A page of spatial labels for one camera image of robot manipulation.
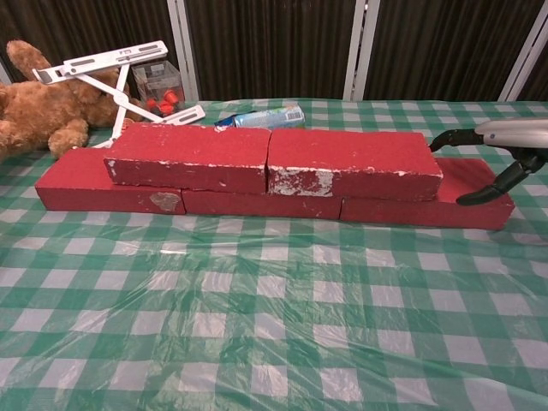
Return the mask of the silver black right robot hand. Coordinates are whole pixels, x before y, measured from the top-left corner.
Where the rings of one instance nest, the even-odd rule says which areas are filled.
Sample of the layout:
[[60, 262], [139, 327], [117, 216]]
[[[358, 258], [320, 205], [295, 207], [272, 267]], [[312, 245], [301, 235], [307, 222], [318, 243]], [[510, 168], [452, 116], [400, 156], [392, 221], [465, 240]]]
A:
[[443, 146], [487, 145], [510, 152], [514, 163], [493, 183], [456, 199], [460, 206], [477, 206], [496, 200], [547, 164], [547, 120], [510, 118], [483, 122], [475, 128], [450, 129], [435, 137], [430, 150]]

